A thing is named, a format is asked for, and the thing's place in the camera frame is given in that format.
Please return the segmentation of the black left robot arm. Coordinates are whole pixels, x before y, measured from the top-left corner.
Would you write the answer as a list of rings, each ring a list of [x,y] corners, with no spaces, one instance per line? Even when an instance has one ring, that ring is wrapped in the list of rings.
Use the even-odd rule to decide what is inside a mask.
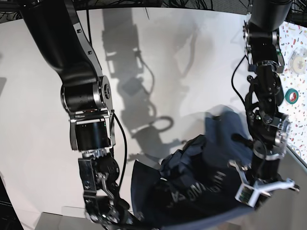
[[[238,196],[265,195],[278,189],[298,191],[294,181],[282,180],[278,175],[281,159],[286,154],[291,124],[288,115],[279,111],[284,99],[279,75],[284,70],[280,50],[279,27],[291,8],[289,0],[251,0],[248,20],[243,25],[246,42],[245,59],[248,61],[250,84],[248,93],[241,98],[252,140],[251,165],[242,167],[231,162],[240,174]]]

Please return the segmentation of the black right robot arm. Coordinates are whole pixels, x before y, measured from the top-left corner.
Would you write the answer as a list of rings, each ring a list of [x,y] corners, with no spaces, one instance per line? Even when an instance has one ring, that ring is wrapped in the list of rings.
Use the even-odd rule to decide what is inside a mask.
[[[115,115],[107,76],[70,0],[20,0],[20,13],[45,61],[59,75],[78,159],[85,216],[106,230],[141,230],[119,192],[125,172],[114,158]]]

